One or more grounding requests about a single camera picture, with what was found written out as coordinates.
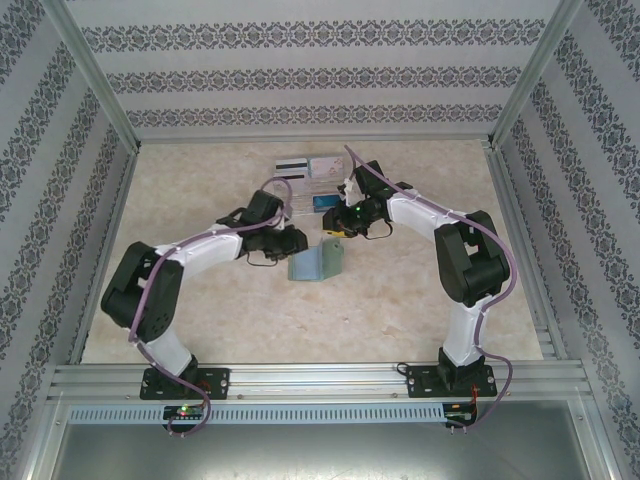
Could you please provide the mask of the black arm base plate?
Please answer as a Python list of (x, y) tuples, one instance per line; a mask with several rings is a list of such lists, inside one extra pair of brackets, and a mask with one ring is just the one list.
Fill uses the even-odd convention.
[(410, 398), (480, 398), (498, 395), (493, 369), (488, 365), (476, 369), (470, 375), (445, 381), (434, 365), (416, 365), (407, 369), (407, 390)]
[[(230, 370), (225, 368), (198, 367), (187, 373), (184, 379), (203, 390), (211, 400), (225, 400), (230, 383)], [(144, 371), (140, 387), (141, 400), (197, 400), (202, 396), (161, 374), (155, 368)]]

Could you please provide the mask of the aluminium side rail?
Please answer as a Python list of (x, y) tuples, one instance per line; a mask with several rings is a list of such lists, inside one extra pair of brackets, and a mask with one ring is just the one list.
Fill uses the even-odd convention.
[(113, 251), (117, 232), (125, 208), (127, 196), (134, 176), (139, 151), (134, 150), (128, 154), (123, 161), (122, 168), (115, 177), (116, 182), (108, 183), (108, 189), (99, 203), (100, 210), (96, 216), (98, 227), (95, 237), (91, 237), (89, 247), (93, 254), (91, 262), (88, 264), (89, 270), (83, 274), (81, 298), (79, 300), (78, 311), (75, 315), (77, 320), (71, 337), (70, 346), (63, 357), (64, 365), (76, 365), (82, 360), (86, 341), (92, 327), (94, 317), (99, 310), (102, 286), (109, 266), (109, 260)]

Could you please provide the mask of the grey metal sheet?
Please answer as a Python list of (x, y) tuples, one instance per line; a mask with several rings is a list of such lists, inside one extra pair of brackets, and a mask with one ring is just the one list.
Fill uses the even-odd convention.
[(561, 420), (523, 436), (422, 424), (224, 425), (186, 439), (157, 426), (69, 425), (33, 480), (618, 480)]

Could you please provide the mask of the aluminium mounting rail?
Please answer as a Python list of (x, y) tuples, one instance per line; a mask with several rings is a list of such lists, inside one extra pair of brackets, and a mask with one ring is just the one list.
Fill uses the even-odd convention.
[[(407, 402), (393, 363), (230, 364), (227, 401), (246, 403)], [(46, 400), (67, 404), (134, 403), (142, 364), (81, 364), (54, 370)], [(517, 361), (506, 401), (571, 400), (593, 395), (579, 360)]]

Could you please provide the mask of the white pink VIP card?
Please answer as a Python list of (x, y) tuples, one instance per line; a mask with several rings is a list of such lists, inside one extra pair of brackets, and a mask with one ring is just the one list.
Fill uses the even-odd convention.
[(309, 157), (308, 173), (311, 179), (325, 180), (344, 177), (343, 156)]

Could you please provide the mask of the clear acrylic card stand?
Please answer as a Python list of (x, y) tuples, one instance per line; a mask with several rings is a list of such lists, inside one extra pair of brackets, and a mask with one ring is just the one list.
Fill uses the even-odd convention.
[(291, 208), (294, 214), (315, 214), (312, 207), (313, 195), (339, 195), (337, 187), (343, 183), (346, 178), (345, 170), (346, 160), (344, 157), (344, 177), (342, 179), (333, 178), (325, 180), (315, 180), (308, 177), (305, 179), (288, 180), (285, 179), (291, 187), (292, 198)]

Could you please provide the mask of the small controller board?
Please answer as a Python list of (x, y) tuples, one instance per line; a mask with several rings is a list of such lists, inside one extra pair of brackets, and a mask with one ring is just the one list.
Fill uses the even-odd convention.
[(200, 422), (203, 419), (205, 409), (200, 405), (174, 405), (165, 406), (163, 410), (163, 420), (165, 422)]
[(443, 409), (446, 421), (456, 427), (476, 422), (478, 410), (475, 403), (445, 403)]

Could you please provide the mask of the white magnetic stripe card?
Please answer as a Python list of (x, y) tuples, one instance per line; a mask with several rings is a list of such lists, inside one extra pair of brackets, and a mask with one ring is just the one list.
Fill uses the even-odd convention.
[(308, 177), (308, 159), (304, 157), (280, 159), (275, 162), (274, 176), (288, 180), (305, 179)]

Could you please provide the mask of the green card holder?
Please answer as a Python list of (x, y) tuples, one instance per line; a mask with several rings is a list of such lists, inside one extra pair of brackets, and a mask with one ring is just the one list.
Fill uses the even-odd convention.
[(321, 282), (335, 277), (343, 271), (343, 259), (344, 248), (338, 238), (321, 241), (288, 259), (288, 280)]

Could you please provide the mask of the aluminium frame post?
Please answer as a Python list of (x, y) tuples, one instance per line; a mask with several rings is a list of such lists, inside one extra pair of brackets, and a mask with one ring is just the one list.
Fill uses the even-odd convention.
[(513, 92), (506, 101), (494, 129), (488, 135), (487, 140), (483, 142), (485, 150), (494, 150), (505, 141), (530, 93), (552, 58), (554, 50), (582, 4), (583, 0), (559, 0)]
[(40, 0), (40, 2), (119, 138), (130, 153), (137, 154), (140, 140), (65, 0)]

